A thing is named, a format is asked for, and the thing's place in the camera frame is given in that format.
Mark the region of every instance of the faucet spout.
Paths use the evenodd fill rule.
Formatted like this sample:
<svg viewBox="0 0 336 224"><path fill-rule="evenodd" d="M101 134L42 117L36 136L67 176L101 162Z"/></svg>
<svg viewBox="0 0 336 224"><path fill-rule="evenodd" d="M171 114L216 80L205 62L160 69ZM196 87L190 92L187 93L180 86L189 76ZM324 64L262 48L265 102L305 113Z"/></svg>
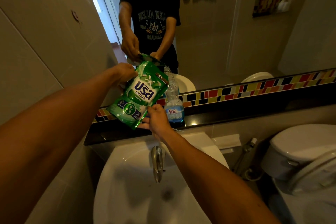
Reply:
<svg viewBox="0 0 336 224"><path fill-rule="evenodd" d="M154 146L152 148L152 162L153 162L153 173L156 183L160 183L163 175L163 162L165 152L160 146Z"/></svg>

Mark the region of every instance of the mosaic tile border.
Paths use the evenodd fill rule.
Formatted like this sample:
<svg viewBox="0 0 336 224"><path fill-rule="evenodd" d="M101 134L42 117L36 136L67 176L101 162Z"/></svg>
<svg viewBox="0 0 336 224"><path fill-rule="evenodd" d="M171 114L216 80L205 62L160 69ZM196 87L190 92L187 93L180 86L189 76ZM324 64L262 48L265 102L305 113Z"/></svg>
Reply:
<svg viewBox="0 0 336 224"><path fill-rule="evenodd" d="M268 79L261 82L249 82L242 85L221 87L218 89L205 90L190 94L181 94L180 99L183 101L183 106L187 108L196 105L205 105L332 82L336 82L336 69L288 76L278 79ZM166 99L159 99L156 103L164 106L166 104ZM106 110L106 107L104 107L99 109L93 123L113 119L115 119L115 117Z"/></svg>

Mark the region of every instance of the detergent refill pouch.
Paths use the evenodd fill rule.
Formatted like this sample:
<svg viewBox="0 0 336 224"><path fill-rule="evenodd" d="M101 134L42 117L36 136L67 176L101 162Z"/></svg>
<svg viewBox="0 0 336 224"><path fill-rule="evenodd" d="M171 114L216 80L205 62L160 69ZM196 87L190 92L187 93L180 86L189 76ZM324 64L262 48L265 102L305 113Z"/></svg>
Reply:
<svg viewBox="0 0 336 224"><path fill-rule="evenodd" d="M136 129L152 106L165 91L168 76L151 61L144 61L136 69L138 76L128 81L124 93L107 110L117 119Z"/></svg>

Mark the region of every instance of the toilet tank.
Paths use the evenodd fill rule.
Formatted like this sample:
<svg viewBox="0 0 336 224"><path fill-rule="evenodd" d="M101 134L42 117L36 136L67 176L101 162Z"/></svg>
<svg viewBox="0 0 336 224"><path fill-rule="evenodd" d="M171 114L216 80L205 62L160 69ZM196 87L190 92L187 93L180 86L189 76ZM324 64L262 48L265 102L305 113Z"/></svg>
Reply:
<svg viewBox="0 0 336 224"><path fill-rule="evenodd" d="M336 125L295 126L278 133L270 143L261 167L271 177L286 181L322 154L336 149Z"/></svg>

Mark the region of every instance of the person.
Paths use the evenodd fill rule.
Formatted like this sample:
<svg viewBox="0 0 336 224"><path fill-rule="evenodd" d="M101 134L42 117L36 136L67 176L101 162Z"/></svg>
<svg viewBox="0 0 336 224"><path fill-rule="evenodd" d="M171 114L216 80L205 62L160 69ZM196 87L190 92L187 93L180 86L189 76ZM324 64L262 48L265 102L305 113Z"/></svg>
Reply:
<svg viewBox="0 0 336 224"><path fill-rule="evenodd" d="M149 54L178 73L173 40L176 26L181 25L179 7L180 0L120 0L123 52L133 61L138 59L139 53Z"/></svg>
<svg viewBox="0 0 336 224"><path fill-rule="evenodd" d="M130 64L120 63L45 97L0 126L1 223L25 223L84 137L107 92L135 76ZM167 145L212 223L279 223L238 176L176 133L160 105L148 112L140 127Z"/></svg>

